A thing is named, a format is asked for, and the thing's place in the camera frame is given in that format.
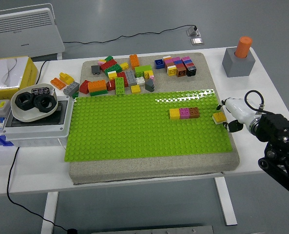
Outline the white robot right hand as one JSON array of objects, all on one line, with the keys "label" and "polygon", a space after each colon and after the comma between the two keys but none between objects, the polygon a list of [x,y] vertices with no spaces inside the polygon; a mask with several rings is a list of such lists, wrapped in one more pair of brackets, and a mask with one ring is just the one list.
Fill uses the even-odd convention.
[{"label": "white robot right hand", "polygon": [[228,112],[235,118],[232,122],[223,122],[225,129],[230,132],[238,132],[243,129],[245,125],[247,130],[256,135],[256,128],[258,127],[261,116],[256,114],[256,111],[252,110],[242,98],[227,98],[221,101],[221,105],[217,106],[217,110],[220,110],[224,105]]}]

